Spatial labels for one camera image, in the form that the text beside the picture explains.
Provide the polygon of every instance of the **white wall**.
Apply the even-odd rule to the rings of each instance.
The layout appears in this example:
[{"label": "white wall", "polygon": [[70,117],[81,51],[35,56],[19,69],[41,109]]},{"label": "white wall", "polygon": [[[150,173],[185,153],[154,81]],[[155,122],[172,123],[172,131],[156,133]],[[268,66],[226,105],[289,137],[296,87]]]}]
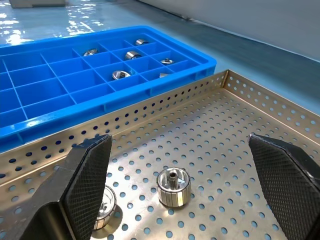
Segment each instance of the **white wall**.
[{"label": "white wall", "polygon": [[140,0],[320,61],[320,0]]}]

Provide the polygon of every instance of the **black gripper pad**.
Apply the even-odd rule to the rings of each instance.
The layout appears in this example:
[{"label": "black gripper pad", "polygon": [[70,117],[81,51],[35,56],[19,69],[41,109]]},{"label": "black gripper pad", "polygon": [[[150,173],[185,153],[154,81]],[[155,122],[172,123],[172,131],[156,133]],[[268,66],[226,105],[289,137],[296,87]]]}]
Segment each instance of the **black gripper pad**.
[{"label": "black gripper pad", "polygon": [[112,139],[87,139],[76,148],[88,147],[67,189],[63,206],[77,240],[89,240],[101,206]]},{"label": "black gripper pad", "polygon": [[264,197],[288,240],[320,240],[320,167],[300,148],[248,139]]}]

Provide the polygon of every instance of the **blue epoxy floor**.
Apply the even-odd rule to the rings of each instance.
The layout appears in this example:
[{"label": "blue epoxy floor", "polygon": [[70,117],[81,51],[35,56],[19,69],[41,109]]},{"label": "blue epoxy floor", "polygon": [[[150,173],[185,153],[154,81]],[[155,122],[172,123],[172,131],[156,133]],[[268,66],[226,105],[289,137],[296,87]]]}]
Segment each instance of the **blue epoxy floor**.
[{"label": "blue epoxy floor", "polygon": [[320,63],[302,56],[185,21],[135,0],[69,0],[67,7],[22,9],[12,9],[8,0],[0,2],[0,44],[134,25],[154,27],[216,58],[216,72],[231,69],[320,115]]}]

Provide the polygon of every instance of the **perforated metal tray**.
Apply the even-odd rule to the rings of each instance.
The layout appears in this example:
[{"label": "perforated metal tray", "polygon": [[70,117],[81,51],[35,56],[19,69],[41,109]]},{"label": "perforated metal tray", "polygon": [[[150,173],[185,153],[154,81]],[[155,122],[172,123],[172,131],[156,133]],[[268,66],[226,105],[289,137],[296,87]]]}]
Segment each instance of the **perforated metal tray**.
[{"label": "perforated metal tray", "polygon": [[[113,135],[106,183],[114,219],[92,239],[286,239],[263,196],[247,137],[301,147],[320,165],[320,117],[225,71],[44,137],[0,155],[0,239],[23,218],[20,204],[59,167],[72,145]],[[185,168],[192,199],[159,203],[156,176]]]}]

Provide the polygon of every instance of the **blue plastic tray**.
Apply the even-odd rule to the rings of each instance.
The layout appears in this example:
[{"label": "blue plastic tray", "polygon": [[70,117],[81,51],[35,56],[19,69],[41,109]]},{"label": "blue plastic tray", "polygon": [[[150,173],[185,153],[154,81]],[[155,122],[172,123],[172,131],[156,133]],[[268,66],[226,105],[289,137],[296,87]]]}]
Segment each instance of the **blue plastic tray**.
[{"label": "blue plastic tray", "polygon": [[[132,50],[142,57],[125,60]],[[147,26],[0,47],[0,152],[210,76],[216,63]],[[116,70],[131,76],[113,80]]]}]

